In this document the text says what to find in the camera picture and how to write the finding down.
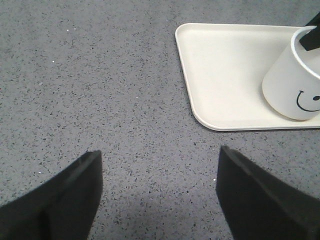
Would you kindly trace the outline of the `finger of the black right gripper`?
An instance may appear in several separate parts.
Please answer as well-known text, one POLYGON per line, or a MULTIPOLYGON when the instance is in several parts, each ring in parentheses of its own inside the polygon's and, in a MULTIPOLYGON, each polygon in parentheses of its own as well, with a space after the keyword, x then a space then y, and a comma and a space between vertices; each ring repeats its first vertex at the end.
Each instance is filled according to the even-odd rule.
POLYGON ((299 40, 299 43, 307 52, 318 49, 320 47, 320 13, 313 17, 305 26, 315 26, 315 28, 304 35, 299 40))

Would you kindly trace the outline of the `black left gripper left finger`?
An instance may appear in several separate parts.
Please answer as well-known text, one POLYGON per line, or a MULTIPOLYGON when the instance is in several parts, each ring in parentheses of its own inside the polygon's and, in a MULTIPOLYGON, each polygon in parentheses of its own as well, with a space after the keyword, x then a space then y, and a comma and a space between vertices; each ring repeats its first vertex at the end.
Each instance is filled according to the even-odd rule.
POLYGON ((86 240, 103 190, 102 153, 88 151, 0 208, 2 240, 86 240))

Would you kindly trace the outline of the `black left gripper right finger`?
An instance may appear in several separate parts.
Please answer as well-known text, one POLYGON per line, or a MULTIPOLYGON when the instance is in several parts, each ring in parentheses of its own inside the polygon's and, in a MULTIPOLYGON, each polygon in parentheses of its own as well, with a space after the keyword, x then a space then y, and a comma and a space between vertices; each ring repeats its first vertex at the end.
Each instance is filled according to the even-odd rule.
POLYGON ((320 201, 222 146, 216 194, 235 240, 318 240, 320 201))

